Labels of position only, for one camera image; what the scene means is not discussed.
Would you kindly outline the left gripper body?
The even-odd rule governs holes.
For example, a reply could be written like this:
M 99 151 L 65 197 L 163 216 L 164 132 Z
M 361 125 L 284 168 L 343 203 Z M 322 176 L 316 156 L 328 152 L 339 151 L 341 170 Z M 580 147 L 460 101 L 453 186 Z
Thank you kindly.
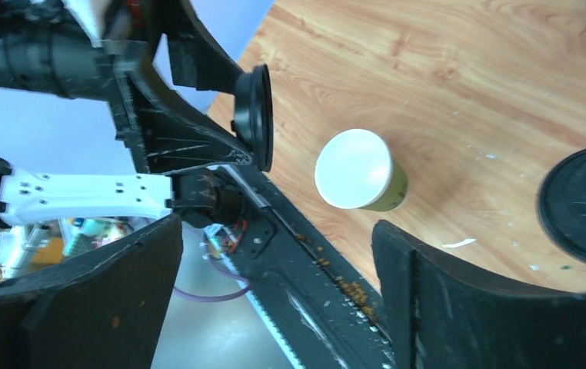
M 0 1 L 0 90 L 154 101 L 166 1 Z

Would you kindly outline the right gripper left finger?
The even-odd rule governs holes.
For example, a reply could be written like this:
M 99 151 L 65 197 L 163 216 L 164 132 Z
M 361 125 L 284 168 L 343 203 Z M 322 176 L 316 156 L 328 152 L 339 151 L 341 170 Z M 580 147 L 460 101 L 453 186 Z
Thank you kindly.
M 181 261 L 172 214 L 0 283 L 0 368 L 148 368 Z

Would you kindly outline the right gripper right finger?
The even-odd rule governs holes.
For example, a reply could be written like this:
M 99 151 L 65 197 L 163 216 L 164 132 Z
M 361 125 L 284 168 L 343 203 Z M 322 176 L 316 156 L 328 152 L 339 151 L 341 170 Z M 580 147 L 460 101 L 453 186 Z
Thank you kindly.
M 527 284 L 392 223 L 371 249 L 399 368 L 586 368 L 586 293 Z

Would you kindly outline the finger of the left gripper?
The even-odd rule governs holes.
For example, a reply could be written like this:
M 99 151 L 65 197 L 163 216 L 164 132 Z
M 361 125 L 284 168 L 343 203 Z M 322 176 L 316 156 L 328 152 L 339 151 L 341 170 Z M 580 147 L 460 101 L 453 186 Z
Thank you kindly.
M 250 93 L 251 74 L 244 72 L 220 46 L 190 1 L 165 3 L 165 34 L 175 85 L 231 95 Z
M 138 173 L 175 175 L 209 165 L 254 165 L 246 144 L 190 106 L 152 67 L 124 71 L 119 138 Z

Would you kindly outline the green paper cup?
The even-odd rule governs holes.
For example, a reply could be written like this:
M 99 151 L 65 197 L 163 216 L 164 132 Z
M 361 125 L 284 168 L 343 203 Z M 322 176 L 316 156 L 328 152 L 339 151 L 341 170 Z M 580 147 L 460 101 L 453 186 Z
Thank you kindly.
M 321 198 L 343 210 L 392 211 L 409 189 L 387 142 L 362 128 L 337 134 L 321 149 L 314 180 Z

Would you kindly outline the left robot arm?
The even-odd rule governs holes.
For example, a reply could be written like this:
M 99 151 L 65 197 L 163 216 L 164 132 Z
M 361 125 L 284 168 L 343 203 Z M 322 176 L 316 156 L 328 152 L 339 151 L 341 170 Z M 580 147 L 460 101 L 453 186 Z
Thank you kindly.
M 218 221 L 213 165 L 269 171 L 271 81 L 243 70 L 188 1 L 0 1 L 0 89 L 102 101 L 130 175 L 56 175 L 0 158 L 0 230 L 171 213 Z

